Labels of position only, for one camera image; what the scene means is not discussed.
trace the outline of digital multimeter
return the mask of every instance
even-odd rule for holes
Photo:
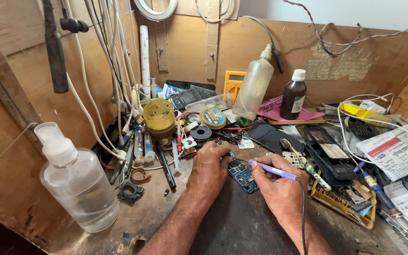
[[[224,94],[227,104],[229,103],[231,106],[234,104],[238,92],[240,91],[243,79],[245,78],[245,74],[246,72],[226,71],[224,76]]]

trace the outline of purple soldering iron handle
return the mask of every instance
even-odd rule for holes
[[[248,161],[248,164],[251,166],[253,161],[254,160],[250,159],[250,161]],[[281,177],[286,177],[286,178],[289,178],[289,179],[292,179],[292,180],[297,179],[297,176],[294,175],[294,174],[288,173],[288,172],[283,171],[283,170],[279,170],[279,169],[277,169],[275,167],[272,167],[272,166],[264,165],[264,164],[259,163],[259,162],[257,162],[257,163],[262,167],[262,169],[264,169],[267,172],[271,172],[271,173],[274,173],[274,174],[279,175]]]

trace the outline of hand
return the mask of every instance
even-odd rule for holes
[[[289,178],[281,178],[270,172],[265,172],[257,162],[274,166],[280,170],[290,172],[298,177],[306,189],[308,174],[297,169],[278,154],[271,154],[262,158],[255,158],[252,163],[252,176],[261,190],[268,207],[284,228],[289,221],[298,221],[302,215],[303,194],[300,184]]]
[[[232,157],[225,157],[224,154],[230,151],[227,147],[217,147],[212,141],[198,150],[187,182],[187,192],[194,199],[201,200],[209,207],[212,205],[228,175]]]

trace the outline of pink paper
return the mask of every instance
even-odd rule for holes
[[[288,122],[288,121],[302,121],[315,119],[320,116],[324,116],[324,113],[310,113],[302,108],[297,119],[287,120],[280,117],[280,106],[283,96],[278,96],[276,98],[269,99],[261,104],[258,114],[276,121]]]

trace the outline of brown glass bottle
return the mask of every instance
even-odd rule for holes
[[[281,102],[280,116],[283,119],[294,120],[298,118],[302,110],[306,95],[305,79],[306,71],[303,69],[294,70],[292,81],[284,88],[284,94]]]

